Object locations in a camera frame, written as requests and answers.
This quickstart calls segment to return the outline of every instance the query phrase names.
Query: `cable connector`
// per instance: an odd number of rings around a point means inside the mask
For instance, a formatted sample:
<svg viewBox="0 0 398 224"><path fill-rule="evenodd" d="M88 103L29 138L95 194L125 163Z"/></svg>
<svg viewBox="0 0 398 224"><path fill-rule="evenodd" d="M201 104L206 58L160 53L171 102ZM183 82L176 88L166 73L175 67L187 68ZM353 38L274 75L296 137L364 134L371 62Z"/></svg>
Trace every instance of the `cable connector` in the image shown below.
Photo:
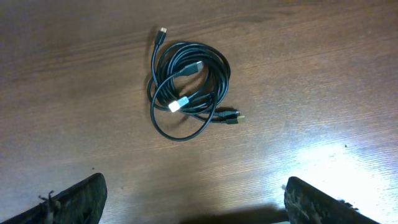
<svg viewBox="0 0 398 224"><path fill-rule="evenodd" d="M195 63L191 63L187 66L185 66L183 69L181 69L178 73L178 77L180 76L189 76L192 75L196 72L200 72L200 70L203 69L203 62L199 61L199 62L195 62Z"/></svg>
<svg viewBox="0 0 398 224"><path fill-rule="evenodd" d="M226 111L219 111L219 112L214 113L215 116L219 116L219 117L223 117L223 118L229 118L231 116L232 116L232 118L236 118L240 114L241 114L241 112L236 111L236 110L226 110Z"/></svg>
<svg viewBox="0 0 398 224"><path fill-rule="evenodd" d="M185 106L186 104L189 103L188 97L184 96L181 99L177 100L177 101L173 101L171 102L171 104L169 104L169 109L171 112L176 112L178 111L181 107Z"/></svg>
<svg viewBox="0 0 398 224"><path fill-rule="evenodd" d="M163 41L166 38L166 31L167 31L167 29L164 28L164 27L160 28L160 30L157 31L157 35L156 35L156 38L155 38L155 44L156 45L162 45L163 44Z"/></svg>
<svg viewBox="0 0 398 224"><path fill-rule="evenodd" d="M236 116L235 118L227 118L225 120L226 124L239 124L245 121L245 117L242 115Z"/></svg>

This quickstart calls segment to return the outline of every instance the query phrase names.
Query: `usb cable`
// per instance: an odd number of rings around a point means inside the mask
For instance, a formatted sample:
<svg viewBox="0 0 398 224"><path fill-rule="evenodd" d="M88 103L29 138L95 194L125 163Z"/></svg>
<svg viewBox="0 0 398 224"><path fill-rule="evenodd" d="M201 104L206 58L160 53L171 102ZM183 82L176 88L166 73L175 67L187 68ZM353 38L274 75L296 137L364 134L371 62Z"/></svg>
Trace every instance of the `usb cable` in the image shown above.
<svg viewBox="0 0 398 224"><path fill-rule="evenodd" d="M210 123L238 124L244 121L239 111L216 109L228 91L231 69L224 55L213 47L196 42L176 42L164 51L155 67L157 52L166 38L166 31L166 28L161 28L155 38L150 63L152 78L147 87L150 119L155 129L169 140L187 141L199 135ZM193 75L204 66L207 67L207 74L203 86L192 94L180 96L173 79ZM154 108L173 113L178 111L202 121L203 125L184 138L169 136L157 125Z"/></svg>

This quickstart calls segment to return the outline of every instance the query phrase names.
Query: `wooden table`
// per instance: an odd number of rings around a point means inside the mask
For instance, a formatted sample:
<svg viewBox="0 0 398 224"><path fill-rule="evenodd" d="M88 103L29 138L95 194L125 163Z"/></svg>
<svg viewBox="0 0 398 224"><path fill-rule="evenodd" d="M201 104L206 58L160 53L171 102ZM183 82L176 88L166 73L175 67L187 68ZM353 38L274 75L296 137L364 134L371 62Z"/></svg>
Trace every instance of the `wooden table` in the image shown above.
<svg viewBox="0 0 398 224"><path fill-rule="evenodd" d="M397 1L5 0L0 221L95 172L102 223L179 223L283 207L295 175L382 223L398 220ZM231 64L211 124L172 142L146 84L156 30ZM168 133L201 122L156 111Z"/></svg>

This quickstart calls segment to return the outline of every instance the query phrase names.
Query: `coiled cable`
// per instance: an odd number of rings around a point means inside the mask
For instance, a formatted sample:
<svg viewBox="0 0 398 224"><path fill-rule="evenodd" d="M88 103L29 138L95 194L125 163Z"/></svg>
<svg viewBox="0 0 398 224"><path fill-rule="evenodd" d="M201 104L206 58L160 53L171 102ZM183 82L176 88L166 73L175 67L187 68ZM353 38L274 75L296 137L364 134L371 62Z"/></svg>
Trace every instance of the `coiled cable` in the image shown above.
<svg viewBox="0 0 398 224"><path fill-rule="evenodd" d="M176 42L163 52L155 67L157 52L165 36L166 29L162 28L158 31L151 60L152 78L147 86L150 118L155 129L167 139L187 141L199 135L209 123L236 124L244 120L244 116L240 116L240 112L236 110L216 111L217 105L227 94L231 76L231 69L224 55L206 44ZM203 86L194 93L181 97L174 86L173 79L199 72L204 65L207 67L207 74ZM152 96L153 83L155 83L155 92ZM203 125L187 137L170 136L157 124L154 108L162 111L178 111L202 121Z"/></svg>

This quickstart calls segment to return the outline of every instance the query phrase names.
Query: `wooden surface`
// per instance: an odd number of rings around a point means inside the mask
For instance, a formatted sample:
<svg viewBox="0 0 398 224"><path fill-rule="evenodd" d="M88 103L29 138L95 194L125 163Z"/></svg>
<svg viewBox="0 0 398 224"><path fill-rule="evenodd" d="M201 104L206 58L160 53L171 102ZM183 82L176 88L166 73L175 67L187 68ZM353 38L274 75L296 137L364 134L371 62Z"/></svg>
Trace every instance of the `wooden surface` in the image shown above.
<svg viewBox="0 0 398 224"><path fill-rule="evenodd" d="M179 223L283 207L296 175L379 222L398 220L397 1L1 3L0 221L102 172L101 223ZM211 124L172 142L146 98L154 34L204 42L232 69ZM182 136L201 123L156 112Z"/></svg>

